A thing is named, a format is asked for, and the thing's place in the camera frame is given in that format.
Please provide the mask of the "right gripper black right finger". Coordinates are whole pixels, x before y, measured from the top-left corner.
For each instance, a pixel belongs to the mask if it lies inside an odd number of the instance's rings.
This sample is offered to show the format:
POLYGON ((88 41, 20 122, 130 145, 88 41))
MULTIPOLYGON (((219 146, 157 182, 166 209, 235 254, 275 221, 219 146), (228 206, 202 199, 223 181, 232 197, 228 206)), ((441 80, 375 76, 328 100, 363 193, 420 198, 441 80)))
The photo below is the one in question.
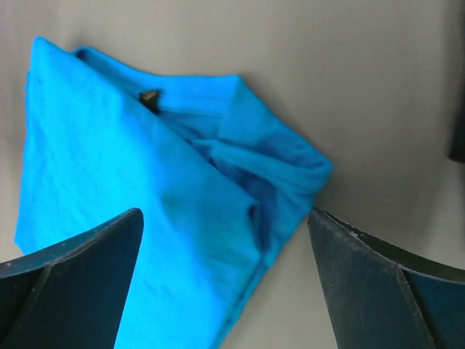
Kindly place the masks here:
POLYGON ((463 348, 464 271, 314 208, 312 250, 339 348, 463 348))

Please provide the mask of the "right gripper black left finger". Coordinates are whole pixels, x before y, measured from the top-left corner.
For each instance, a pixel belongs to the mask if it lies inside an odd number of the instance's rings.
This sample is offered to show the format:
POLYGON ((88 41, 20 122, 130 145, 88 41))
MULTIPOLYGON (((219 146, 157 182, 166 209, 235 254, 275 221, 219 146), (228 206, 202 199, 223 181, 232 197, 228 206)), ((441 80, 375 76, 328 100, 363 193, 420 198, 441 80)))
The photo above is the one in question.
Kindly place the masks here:
POLYGON ((113 348, 144 218, 130 209, 1 264, 2 348, 113 348))

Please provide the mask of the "blue t shirt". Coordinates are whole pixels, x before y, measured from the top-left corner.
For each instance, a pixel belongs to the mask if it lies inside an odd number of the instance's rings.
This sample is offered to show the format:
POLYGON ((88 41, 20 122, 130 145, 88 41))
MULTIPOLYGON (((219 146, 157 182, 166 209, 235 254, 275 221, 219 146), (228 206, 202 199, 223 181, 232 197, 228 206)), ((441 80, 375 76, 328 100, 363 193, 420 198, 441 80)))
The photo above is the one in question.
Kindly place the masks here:
POLYGON ((218 348, 331 162, 236 75, 157 76, 38 37, 25 90, 18 247, 141 209, 116 347, 218 348))

